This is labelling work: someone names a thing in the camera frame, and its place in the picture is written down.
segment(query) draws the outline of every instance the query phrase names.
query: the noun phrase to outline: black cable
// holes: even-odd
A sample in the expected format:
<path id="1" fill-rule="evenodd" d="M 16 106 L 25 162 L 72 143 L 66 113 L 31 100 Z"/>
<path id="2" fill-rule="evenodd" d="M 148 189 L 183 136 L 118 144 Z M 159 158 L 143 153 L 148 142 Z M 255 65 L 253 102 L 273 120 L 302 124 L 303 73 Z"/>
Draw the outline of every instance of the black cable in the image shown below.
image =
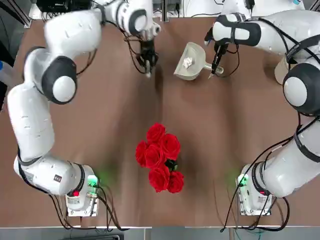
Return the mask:
<path id="1" fill-rule="evenodd" d="M 114 223 L 114 225 L 116 226 L 116 228 L 120 231 L 127 231 L 129 230 L 129 228 L 121 228 L 121 226 L 119 225 L 118 221 L 115 219 L 115 216 L 113 215 L 113 212 L 111 211 L 109 205 L 107 204 L 107 195 L 106 195 L 106 192 L 105 190 L 102 188 L 102 187 L 99 187 L 99 189 L 102 191 L 103 193 L 103 196 L 105 197 L 105 200 L 98 195 L 98 199 L 101 200 L 101 202 L 103 202 L 103 204 L 105 205 L 106 207 L 106 211 L 108 211 L 110 213 L 110 216 L 111 216 L 111 219 Z"/>
<path id="2" fill-rule="evenodd" d="M 232 207 L 232 203 L 234 202 L 234 199 L 235 199 L 235 196 L 238 192 L 238 189 L 240 187 L 240 183 L 242 182 L 242 180 L 245 178 L 245 175 L 249 172 L 249 170 L 252 168 L 252 166 L 258 161 L 258 159 L 263 155 L 265 154 L 268 150 L 288 141 L 289 139 L 291 139 L 292 136 L 290 137 L 287 137 L 286 139 L 282 140 L 282 141 L 279 141 L 271 146 L 269 146 L 267 149 L 265 149 L 263 152 L 261 152 L 257 157 L 256 159 L 251 163 L 251 165 L 248 167 L 248 169 L 244 172 L 243 174 L 243 177 L 241 178 L 241 180 L 239 181 L 239 184 L 236 186 L 235 188 L 235 191 L 233 193 L 233 196 L 232 196 L 232 199 L 231 199 L 231 203 L 229 205 L 229 209 L 228 209 L 228 213 L 226 214 L 226 219 L 225 219 L 225 222 L 224 222 L 224 225 L 223 225 L 223 228 L 220 230 L 220 232 L 222 233 L 226 228 L 227 228 L 227 222 L 228 222 L 228 218 L 229 218 L 229 215 L 230 215 L 230 211 L 231 211 L 231 207 Z"/>
<path id="3" fill-rule="evenodd" d="M 3 28 L 4 28 L 4 33 L 5 33 L 6 39 L 8 40 L 8 52 L 10 53 L 10 38 L 8 35 L 8 31 L 7 31 L 6 25 L 4 23 L 4 20 L 1 16 L 0 16 L 0 20 L 1 20 Z"/>
<path id="4" fill-rule="evenodd" d="M 268 161 L 268 158 L 269 158 L 269 156 L 272 154 L 272 151 L 270 151 L 267 155 L 266 155 L 266 157 L 265 157 L 265 159 L 264 159 L 264 163 L 263 163 L 263 170 L 266 170 L 266 164 L 267 164 L 267 161 Z"/>
<path id="5" fill-rule="evenodd" d="M 176 13 L 178 14 L 178 18 L 180 18 L 180 4 L 179 3 L 175 4 L 175 10 L 176 10 Z"/>
<path id="6" fill-rule="evenodd" d="M 11 5 L 12 9 L 15 11 L 15 13 L 20 17 L 20 19 L 22 20 L 23 22 L 23 25 L 26 24 L 24 18 L 21 16 L 21 14 L 16 10 L 15 6 L 10 2 L 8 1 L 8 3 Z"/>
<path id="7" fill-rule="evenodd" d="M 41 18 L 42 18 L 42 21 L 45 23 L 47 20 L 45 19 L 45 15 L 44 15 L 44 12 L 42 11 L 41 12 Z"/>
<path id="8" fill-rule="evenodd" d="M 272 22 L 259 17 L 258 18 L 259 21 L 264 22 L 268 25 L 270 25 L 271 27 L 273 27 L 278 33 L 282 34 L 283 36 L 285 36 L 287 39 L 289 39 L 291 42 L 295 43 L 295 44 L 299 44 L 299 42 L 297 40 L 295 40 L 294 38 L 292 38 L 291 36 L 289 36 L 287 33 L 285 33 L 284 31 L 282 31 L 280 28 L 278 28 L 277 26 L 275 26 Z M 312 57 L 314 57 L 314 59 L 320 64 L 320 58 L 314 54 L 310 49 L 308 49 L 307 47 L 304 48 L 303 50 L 305 50 L 308 54 L 310 54 Z"/>
<path id="9" fill-rule="evenodd" d="M 239 45 L 236 44 L 235 46 L 236 46 L 235 54 L 237 54 L 238 64 L 236 65 L 235 69 L 234 69 L 229 75 L 226 75 L 226 76 L 219 76 L 219 75 L 218 75 L 219 78 L 228 78 L 228 77 L 230 77 L 232 74 L 234 74 L 235 71 L 237 71 L 237 69 L 239 68 L 239 65 L 240 65 Z"/>
<path id="10" fill-rule="evenodd" d="M 213 13 L 213 14 L 208 14 L 208 13 L 199 13 L 199 14 L 192 15 L 190 18 L 193 18 L 193 17 L 199 16 L 199 15 L 214 16 L 214 15 L 219 15 L 219 14 L 221 14 L 221 12 L 217 12 L 217 13 Z"/>
<path id="11" fill-rule="evenodd" d="M 279 232 L 287 226 L 287 224 L 289 222 L 289 218 L 290 218 L 290 204 L 285 197 L 283 197 L 282 199 L 284 200 L 284 202 L 286 204 L 286 209 L 287 209 L 285 221 L 283 222 L 283 224 L 278 228 L 267 228 L 267 227 L 257 226 L 256 227 L 257 229 L 269 231 L 269 232 Z"/>
<path id="12" fill-rule="evenodd" d="M 113 23 L 112 21 L 106 21 L 106 22 L 109 23 L 109 24 L 112 24 L 113 26 L 115 26 L 115 27 L 123 34 L 123 36 L 124 36 L 124 41 L 127 42 L 127 44 L 128 44 L 130 56 L 131 56 L 131 59 L 132 59 L 132 62 L 133 62 L 133 65 L 134 65 L 135 69 L 136 69 L 139 73 L 145 74 L 145 72 L 141 71 L 141 70 L 138 68 L 137 63 L 136 63 L 136 61 L 135 61 L 135 59 L 134 59 L 134 56 L 133 56 L 133 53 L 134 53 L 135 55 L 137 55 L 137 53 L 132 49 L 132 46 L 131 46 L 130 42 L 135 41 L 135 40 L 129 39 L 129 37 L 126 35 L 126 33 L 125 33 L 121 28 L 119 28 L 115 23 Z"/>
<path id="13" fill-rule="evenodd" d="M 108 5 L 110 5 L 110 4 L 113 4 L 115 1 L 117 1 L 117 0 L 112 0 L 112 1 L 110 1 L 110 2 L 106 2 L 106 3 L 104 4 L 104 6 L 108 6 Z M 97 3 L 97 2 L 94 1 L 94 0 L 90 0 L 90 2 L 95 3 L 95 4 L 97 4 L 97 5 L 100 5 L 99 3 Z"/>
<path id="14" fill-rule="evenodd" d="M 20 12 L 25 16 L 25 18 L 28 19 L 29 16 L 28 16 L 24 11 L 22 11 L 21 7 L 17 4 L 17 2 L 16 2 L 15 0 L 12 0 L 12 1 L 13 1 L 13 2 L 15 3 L 15 5 L 18 7 L 18 9 L 20 10 Z"/>
<path id="15" fill-rule="evenodd" d="M 76 73 L 77 76 L 79 76 L 80 74 L 82 74 L 85 70 L 87 70 L 88 67 L 90 67 L 90 65 L 92 64 L 92 62 L 94 61 L 94 59 L 95 59 L 95 57 L 96 57 L 97 51 L 98 51 L 98 49 L 95 49 L 95 50 L 94 50 L 93 56 L 92 56 L 91 59 L 90 59 L 91 53 L 89 52 L 86 66 L 85 66 L 81 71 L 79 71 L 79 72 Z"/>
<path id="16" fill-rule="evenodd" d="M 3 9 L 5 12 L 7 12 L 11 17 L 16 19 L 19 23 L 24 25 L 24 21 L 21 19 L 21 16 L 16 14 L 15 11 L 13 11 L 10 7 L 8 7 L 6 4 L 4 4 L 2 1 L 0 1 L 0 9 Z"/>
<path id="17" fill-rule="evenodd" d="M 265 203 L 264 203 L 264 205 L 262 207 L 262 210 L 261 210 L 257 220 L 255 221 L 255 223 L 253 225 L 251 225 L 250 227 L 239 227 L 239 229 L 247 229 L 247 230 L 253 231 L 253 230 L 255 230 L 257 228 L 257 226 L 259 224 L 259 221 L 260 221 L 260 218 L 262 216 L 262 213 L 264 212 L 265 207 L 267 205 L 269 197 L 270 197 L 270 194 L 266 197 Z"/>
<path id="18" fill-rule="evenodd" d="M 270 21 L 268 21 L 268 20 L 266 20 L 266 19 L 264 19 L 264 18 L 261 18 L 261 17 L 259 17 L 258 20 L 259 20 L 259 21 L 262 21 L 262 22 L 264 22 L 264 23 L 266 23 L 266 24 L 268 24 L 268 25 L 270 25 L 270 26 L 272 26 L 272 27 L 277 31 L 277 33 L 280 35 L 280 37 L 281 37 L 281 39 L 282 39 L 282 41 L 283 41 L 283 44 L 284 44 L 287 52 L 289 51 L 289 48 L 288 48 L 288 45 L 287 45 L 287 42 L 286 42 L 284 36 L 285 36 L 286 38 L 288 38 L 290 41 L 292 41 L 293 43 L 299 44 L 298 41 L 296 41 L 295 39 L 293 39 L 291 36 L 289 36 L 287 33 L 285 33 L 284 31 L 282 31 L 280 28 L 278 28 L 277 26 L 275 26 L 275 25 L 274 25 L 273 23 L 271 23 Z M 308 52 L 312 57 L 314 57 L 315 60 L 320 64 L 320 59 L 319 59 L 313 52 L 311 52 L 308 48 L 304 48 L 304 50 L 305 50 L 306 52 Z M 306 125 L 306 127 L 304 127 L 303 129 L 300 129 L 299 131 L 297 131 L 297 134 L 300 134 L 300 133 L 302 133 L 303 131 L 305 131 L 306 129 L 308 129 L 313 123 L 315 123 L 317 120 L 319 120 L 319 118 L 320 118 L 320 116 L 317 116 L 313 121 L 311 121 L 308 125 Z M 301 118 L 300 118 L 300 114 L 299 114 L 299 113 L 298 113 L 298 122 L 299 122 L 299 124 L 301 123 Z M 253 161 L 253 163 L 252 163 L 252 164 L 249 166 L 249 168 L 245 171 L 245 173 L 243 174 L 242 179 L 239 181 L 239 184 L 236 186 L 236 189 L 235 189 L 235 191 L 234 191 L 234 193 L 233 193 L 233 196 L 232 196 L 232 199 L 231 199 L 231 203 L 230 203 L 230 205 L 229 205 L 229 209 L 228 209 L 228 212 L 227 212 L 227 216 L 226 216 L 226 220 L 225 220 L 224 226 L 223 226 L 223 228 L 220 230 L 221 233 L 226 229 L 227 221 L 228 221 L 229 214 L 230 214 L 230 211 L 231 211 L 231 208 L 232 208 L 232 203 L 233 203 L 234 198 L 235 198 L 235 196 L 236 196 L 236 194 L 237 194 L 237 192 L 238 192 L 238 189 L 239 189 L 239 187 L 240 187 L 240 183 L 241 183 L 242 180 L 244 179 L 245 175 L 249 172 L 249 170 L 252 168 L 252 166 L 256 163 L 256 161 L 257 161 L 264 153 L 266 153 L 268 150 L 270 150 L 270 149 L 272 149 L 272 148 L 274 148 L 274 147 L 276 147 L 276 146 L 278 146 L 278 145 L 280 145 L 280 144 L 282 144 L 282 143 L 288 144 L 288 142 L 289 142 L 292 138 L 293 138 L 293 136 L 288 137 L 288 138 L 286 138 L 286 139 L 284 139 L 284 140 L 282 140 L 282 141 L 280 141 L 280 142 L 278 142 L 278 143 L 276 143 L 276 144 L 273 144 L 272 146 L 268 147 L 266 150 L 264 150 L 262 153 L 260 153 L 260 154 L 258 155 L 258 157 Z M 265 230 L 265 231 L 270 231 L 270 232 L 278 232 L 278 231 L 281 231 L 283 228 L 285 228 L 285 226 L 288 224 L 289 217 L 290 217 L 290 205 L 289 205 L 289 202 L 287 201 L 287 199 L 286 199 L 285 197 L 283 197 L 283 200 L 285 201 L 286 206 L 287 206 L 287 216 L 286 216 L 286 219 L 285 219 L 284 223 L 282 224 L 282 226 L 279 227 L 279 228 L 276 228 L 276 229 L 274 229 L 274 228 L 265 228 L 265 227 L 256 227 L 256 228 L 261 229 L 261 230 Z"/>
<path id="19" fill-rule="evenodd" d="M 37 187 L 37 186 L 32 185 L 32 184 L 28 181 L 28 179 L 27 179 L 27 177 L 26 177 L 26 174 L 25 174 L 25 172 L 22 170 L 20 164 L 18 165 L 18 167 L 19 167 L 19 174 L 21 175 L 23 181 L 24 181 L 27 185 L 29 185 L 29 186 L 32 187 L 33 189 L 36 189 L 36 190 L 38 190 L 38 191 L 40 191 L 40 192 L 48 195 L 48 196 L 51 198 L 51 200 L 52 200 L 52 202 L 53 202 L 53 205 L 54 205 L 55 212 L 56 212 L 56 214 L 57 214 L 57 216 L 58 216 L 58 219 L 59 219 L 59 222 L 60 222 L 60 224 L 63 226 L 63 228 L 65 228 L 66 230 L 70 230 L 70 229 L 77 229 L 77 230 L 98 230 L 98 228 L 96 228 L 96 227 L 74 227 L 74 226 L 72 226 L 72 225 L 68 222 L 68 220 L 67 220 L 66 218 L 64 218 L 63 213 L 62 213 L 62 209 L 61 209 L 61 206 L 60 206 L 60 204 L 59 204 L 59 201 L 58 201 L 57 197 L 56 197 L 55 195 L 50 194 L 50 193 L 49 193 L 48 191 L 46 191 L 46 190 L 43 190 L 43 189 L 41 189 L 41 188 L 39 188 L 39 187 Z M 105 201 L 104 201 L 101 197 L 99 197 L 99 199 L 101 199 L 102 202 L 106 205 L 106 204 L 107 204 L 107 203 L 106 203 L 106 201 L 107 201 L 106 193 L 105 193 L 105 191 L 104 191 L 101 187 L 100 187 L 100 189 L 102 190 L 102 192 L 103 192 L 103 194 L 104 194 L 104 196 L 105 196 Z M 112 217 L 112 220 L 113 220 L 114 224 L 116 224 L 117 221 L 115 221 L 113 215 L 111 215 L 111 217 Z M 117 224 L 116 226 L 117 226 L 117 228 L 118 228 L 119 230 L 121 230 L 121 231 L 126 231 L 126 230 L 128 230 L 128 229 L 122 229 L 122 228 L 119 226 L 119 224 Z"/>
<path id="20" fill-rule="evenodd" d="M 167 13 L 171 14 L 171 15 L 175 15 L 174 13 L 170 12 L 170 11 L 166 11 Z M 154 10 L 153 13 L 162 13 L 162 11 L 160 9 Z"/>
<path id="21" fill-rule="evenodd" d="M 104 199 L 105 199 L 105 202 L 107 203 L 107 195 L 106 195 L 105 190 L 101 186 L 99 187 L 99 189 L 102 191 Z M 110 226 L 110 222 L 111 222 L 112 218 L 110 217 L 110 221 L 108 221 L 108 209 L 107 209 L 107 206 L 105 206 L 105 210 L 106 210 L 106 230 L 107 230 L 107 232 L 109 232 L 109 226 Z"/>
<path id="22" fill-rule="evenodd" d="M 230 53 L 230 54 L 236 54 L 238 51 L 236 50 L 236 51 L 229 51 L 229 50 L 226 50 L 228 53 Z"/>
<path id="23" fill-rule="evenodd" d="M 213 0 L 214 2 L 215 2 L 215 4 L 217 4 L 217 5 L 224 5 L 223 3 L 218 3 L 216 0 Z"/>
<path id="24" fill-rule="evenodd" d="M 314 120 L 312 120 L 309 124 L 307 124 L 304 128 L 300 129 L 297 134 L 301 134 L 302 132 L 304 132 L 305 130 L 307 130 L 310 126 L 312 126 L 312 124 L 314 124 L 316 121 L 318 121 L 320 119 L 320 116 L 317 116 Z M 238 189 L 240 187 L 240 183 L 242 182 L 242 180 L 244 179 L 245 175 L 249 172 L 249 170 L 252 168 L 252 166 L 258 161 L 258 159 L 263 155 L 265 154 L 267 151 L 269 151 L 270 149 L 273 149 L 274 147 L 280 145 L 280 144 L 283 144 L 285 142 L 288 142 L 290 141 L 291 139 L 293 138 L 293 136 L 290 136 L 290 137 L 287 137 L 286 139 L 282 140 L 282 141 L 279 141 L 271 146 L 269 146 L 267 149 L 265 149 L 263 152 L 261 152 L 257 157 L 256 159 L 251 163 L 251 165 L 249 166 L 249 168 L 245 171 L 245 173 L 243 174 L 243 177 L 242 179 L 239 181 L 239 184 L 236 186 L 236 189 L 233 193 L 233 196 L 232 196 L 232 199 L 231 199 L 231 203 L 229 205 L 229 209 L 228 209 L 228 212 L 227 212 L 227 215 L 226 215 L 226 219 L 225 219 L 225 222 L 224 222 L 224 226 L 223 228 L 220 230 L 220 232 L 222 233 L 227 227 L 227 222 L 228 222 L 228 218 L 229 218 L 229 215 L 230 215 L 230 211 L 231 211 L 231 208 L 232 208 L 232 203 L 235 199 L 235 196 L 238 192 Z"/>
<path id="25" fill-rule="evenodd" d="M 268 210 L 268 212 L 265 214 L 265 216 L 268 214 L 268 213 L 270 213 L 270 211 L 271 211 L 271 209 L 273 208 L 273 206 L 275 205 L 275 203 L 277 202 L 277 197 L 275 197 L 274 198 L 274 200 L 273 200 L 273 202 L 272 202 L 272 204 L 271 204 L 271 206 L 270 206 L 270 208 L 269 208 L 269 210 Z"/>

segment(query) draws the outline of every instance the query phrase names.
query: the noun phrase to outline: red rose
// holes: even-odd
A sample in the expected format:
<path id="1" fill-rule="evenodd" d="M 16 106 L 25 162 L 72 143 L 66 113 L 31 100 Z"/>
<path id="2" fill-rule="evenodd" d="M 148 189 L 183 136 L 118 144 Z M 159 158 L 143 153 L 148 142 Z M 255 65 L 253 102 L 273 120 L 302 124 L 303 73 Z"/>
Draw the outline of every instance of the red rose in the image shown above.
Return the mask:
<path id="1" fill-rule="evenodd" d="M 154 187 L 157 193 L 166 190 L 169 183 L 169 169 L 162 165 L 159 168 L 154 168 L 149 172 L 149 182 Z"/>
<path id="2" fill-rule="evenodd" d="M 150 169 L 157 168 L 165 163 L 166 159 L 157 144 L 151 144 L 144 152 L 145 166 Z"/>
<path id="3" fill-rule="evenodd" d="M 157 143 L 165 135 L 165 132 L 166 128 L 162 124 L 155 123 L 146 133 L 146 139 L 148 143 Z"/>
<path id="4" fill-rule="evenodd" d="M 161 138 L 161 150 L 167 159 L 177 160 L 180 152 L 180 142 L 173 134 L 167 133 Z"/>
<path id="5" fill-rule="evenodd" d="M 179 193 L 184 186 L 184 176 L 181 172 L 170 172 L 168 191 L 172 194 Z"/>
<path id="6" fill-rule="evenodd" d="M 145 151 L 147 150 L 147 147 L 147 143 L 145 141 L 141 141 L 135 149 L 135 159 L 141 167 L 146 166 Z"/>

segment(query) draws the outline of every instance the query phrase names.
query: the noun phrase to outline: floor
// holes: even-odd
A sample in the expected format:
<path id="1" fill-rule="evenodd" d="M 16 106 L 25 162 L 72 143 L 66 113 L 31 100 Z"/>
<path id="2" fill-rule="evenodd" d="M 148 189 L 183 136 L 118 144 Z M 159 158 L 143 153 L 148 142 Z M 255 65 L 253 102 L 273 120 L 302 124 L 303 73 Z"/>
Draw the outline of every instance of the floor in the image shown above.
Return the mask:
<path id="1" fill-rule="evenodd" d="M 319 239 L 318 227 L 287 227 L 281 232 L 261 234 L 237 230 L 234 240 L 315 240 Z M 131 229 L 125 232 L 112 231 L 121 240 L 229 240 L 229 231 L 220 233 L 220 228 L 157 227 L 153 229 Z M 66 231 L 62 228 L 0 229 L 0 240 L 69 240 L 75 238 L 105 236 L 94 230 Z"/>

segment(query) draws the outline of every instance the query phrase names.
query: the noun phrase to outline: brown table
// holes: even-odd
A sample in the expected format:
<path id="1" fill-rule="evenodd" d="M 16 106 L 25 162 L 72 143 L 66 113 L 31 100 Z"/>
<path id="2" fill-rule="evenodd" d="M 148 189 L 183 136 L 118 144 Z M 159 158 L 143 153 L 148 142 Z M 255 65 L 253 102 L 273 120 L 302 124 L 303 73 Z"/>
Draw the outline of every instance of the brown table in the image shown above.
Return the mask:
<path id="1" fill-rule="evenodd" d="M 122 34 L 106 26 L 92 66 L 79 79 L 76 98 L 67 105 L 51 105 L 52 152 L 93 167 L 112 189 L 122 226 L 222 226 L 228 192 L 231 197 L 244 164 L 295 129 L 297 115 L 273 77 L 279 57 L 241 46 L 240 67 L 232 77 L 208 79 L 209 72 L 203 71 L 195 81 L 183 81 L 173 75 L 187 42 L 203 45 L 213 21 L 181 18 L 161 23 L 162 33 L 155 41 L 160 58 L 151 79 L 134 69 Z M 43 23 L 35 21 L 23 37 L 15 69 L 22 72 L 26 52 L 44 45 Z M 209 62 L 213 45 L 206 53 Z M 76 60 L 79 69 L 86 59 L 84 55 Z M 223 58 L 226 73 L 236 64 L 236 54 Z M 136 163 L 136 145 L 155 122 L 163 123 L 181 142 L 179 169 L 185 187 L 179 194 L 157 194 L 149 185 L 148 171 Z M 7 109 L 0 115 L 0 133 L 0 227 L 59 226 L 49 197 L 14 173 L 17 145 Z M 288 197 L 289 225 L 320 226 L 319 185 L 317 178 Z M 285 215 L 286 208 L 278 202 Z M 82 222 L 105 226 L 105 220 L 100 207 L 98 217 Z M 240 217 L 238 224 L 253 221 Z M 260 223 L 280 225 L 279 210 L 275 207 Z M 234 225 L 231 215 L 228 226 Z"/>

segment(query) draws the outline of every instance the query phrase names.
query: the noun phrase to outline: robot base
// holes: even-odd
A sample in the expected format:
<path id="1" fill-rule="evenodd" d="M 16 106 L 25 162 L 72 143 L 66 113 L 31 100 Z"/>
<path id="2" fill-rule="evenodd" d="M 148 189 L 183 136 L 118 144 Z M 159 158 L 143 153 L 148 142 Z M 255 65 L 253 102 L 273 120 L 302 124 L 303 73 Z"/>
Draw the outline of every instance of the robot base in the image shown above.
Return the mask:
<path id="1" fill-rule="evenodd" d="M 249 164 L 242 169 L 241 174 L 235 181 L 236 185 L 238 185 L 241 179 L 244 177 L 241 182 L 243 186 L 240 186 L 237 191 L 240 214 L 242 216 L 259 216 L 267 200 L 262 215 L 269 216 L 271 215 L 271 211 L 269 211 L 269 209 L 272 204 L 272 195 L 267 197 L 256 190 L 253 184 L 252 171 L 249 170 L 244 176 L 244 173 L 247 171 L 248 167 Z"/>
<path id="2" fill-rule="evenodd" d="M 78 196 L 65 195 L 68 216 L 95 217 L 98 214 L 98 178 L 88 165 L 82 165 L 84 170 L 83 186 Z"/>
<path id="3" fill-rule="evenodd" d="M 68 208 L 68 217 L 96 217 L 98 215 L 98 203 L 98 198 L 92 198 L 89 206 L 85 210 L 74 211 Z"/>

